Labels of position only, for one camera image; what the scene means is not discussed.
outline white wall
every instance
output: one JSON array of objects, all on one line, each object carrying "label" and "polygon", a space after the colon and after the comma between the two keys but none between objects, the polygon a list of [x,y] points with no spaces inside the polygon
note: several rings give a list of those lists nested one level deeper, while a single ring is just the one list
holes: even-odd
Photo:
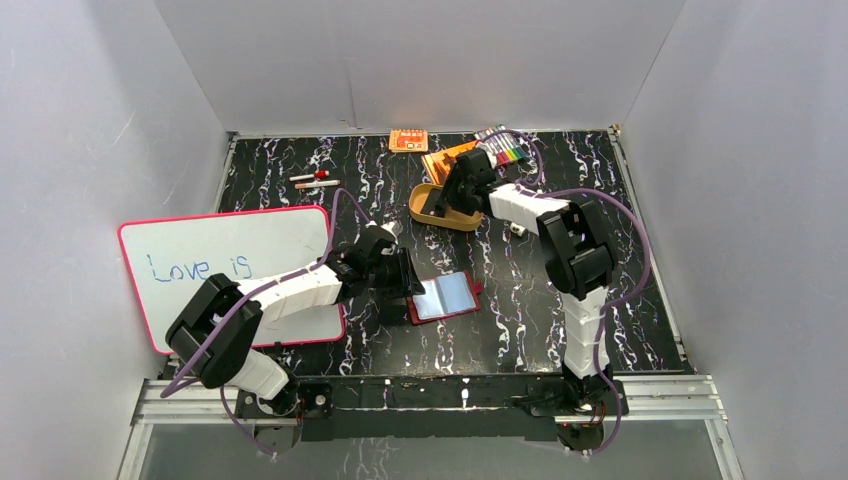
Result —
[{"label": "white wall", "polygon": [[690,0],[625,147],[750,479],[845,478],[848,3]]},{"label": "white wall", "polygon": [[228,131],[622,122],[683,0],[156,0]]},{"label": "white wall", "polygon": [[0,14],[0,478],[114,478],[160,364],[127,220],[207,212],[226,135],[151,1]]}]

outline marker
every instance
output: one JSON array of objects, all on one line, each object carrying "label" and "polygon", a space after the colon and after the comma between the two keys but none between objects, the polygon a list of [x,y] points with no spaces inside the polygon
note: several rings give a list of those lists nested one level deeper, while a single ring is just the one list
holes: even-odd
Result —
[{"label": "marker", "polygon": [[315,173],[309,173],[309,174],[306,174],[306,175],[298,175],[296,177],[290,177],[289,181],[290,182],[299,182],[300,180],[312,180],[313,178],[321,179],[321,178],[327,178],[329,175],[330,175],[330,172],[328,172],[327,170],[318,170]]},{"label": "marker", "polygon": [[303,190],[305,188],[318,188],[318,187],[335,187],[336,185],[342,182],[338,180],[325,180],[323,182],[309,182],[309,183],[298,183],[295,184],[294,188],[298,190]]}]

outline black marbled tabletop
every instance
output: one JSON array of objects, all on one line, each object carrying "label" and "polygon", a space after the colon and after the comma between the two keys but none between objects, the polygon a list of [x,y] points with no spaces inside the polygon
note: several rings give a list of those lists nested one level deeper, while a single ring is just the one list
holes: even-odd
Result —
[{"label": "black marbled tabletop", "polygon": [[[430,151],[472,140],[471,135],[430,136]],[[578,186],[602,190],[629,206],[606,131],[539,133],[545,191]],[[559,295],[545,273],[539,240],[518,238],[505,222],[483,219],[465,233],[419,224],[407,208],[412,188],[428,181],[420,154],[395,154],[387,136],[238,139],[220,212],[321,205],[328,212],[335,187],[296,190],[288,181],[315,170],[341,180],[377,223],[403,224],[421,279],[470,270],[484,285],[480,311],[423,326],[386,321],[367,295],[344,305],[346,335],[333,343],[287,347],[295,374],[485,375],[557,372],[566,347]],[[506,175],[535,174],[535,162]],[[633,288],[642,271],[638,235],[614,207],[603,205],[619,249],[610,298]],[[334,244],[352,242],[361,221],[341,200]],[[607,348],[616,371],[682,369],[665,306],[652,276],[638,301],[607,313]]]}]

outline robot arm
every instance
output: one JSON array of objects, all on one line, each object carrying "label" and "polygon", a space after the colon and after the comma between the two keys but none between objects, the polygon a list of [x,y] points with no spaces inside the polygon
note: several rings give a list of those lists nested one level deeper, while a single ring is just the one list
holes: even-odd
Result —
[{"label": "robot arm", "polygon": [[539,236],[545,270],[560,292],[565,313],[563,363],[581,384],[578,390],[586,394],[579,396],[602,389],[595,378],[593,350],[598,345],[600,367],[606,369],[604,338],[596,342],[595,337],[617,260],[600,206],[594,201],[577,204],[522,193],[520,187],[501,180],[486,152],[475,148],[456,157],[444,188],[434,190],[423,213],[443,216],[448,207],[466,215],[482,211]]},{"label": "robot arm", "polygon": [[166,341],[187,361],[222,315],[257,287],[266,287],[234,312],[192,373],[206,388],[229,384],[273,400],[291,375],[273,359],[251,348],[260,322],[274,322],[311,307],[334,305],[367,288],[387,299],[424,293],[409,251],[397,248],[396,229],[399,225],[378,227],[372,222],[353,245],[332,250],[322,266],[307,268],[306,273],[290,281],[278,281],[283,275],[235,283],[224,274],[212,275],[168,329]]}]

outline whiteboard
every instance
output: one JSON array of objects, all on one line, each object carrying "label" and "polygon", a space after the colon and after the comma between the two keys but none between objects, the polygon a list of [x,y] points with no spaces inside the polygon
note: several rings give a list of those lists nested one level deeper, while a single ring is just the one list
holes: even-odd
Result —
[{"label": "whiteboard", "polygon": [[[317,206],[128,222],[118,229],[153,348],[173,351],[168,328],[205,278],[279,275],[315,261],[327,247],[327,212]],[[259,325],[254,346],[330,342],[344,335],[336,305]]]}]

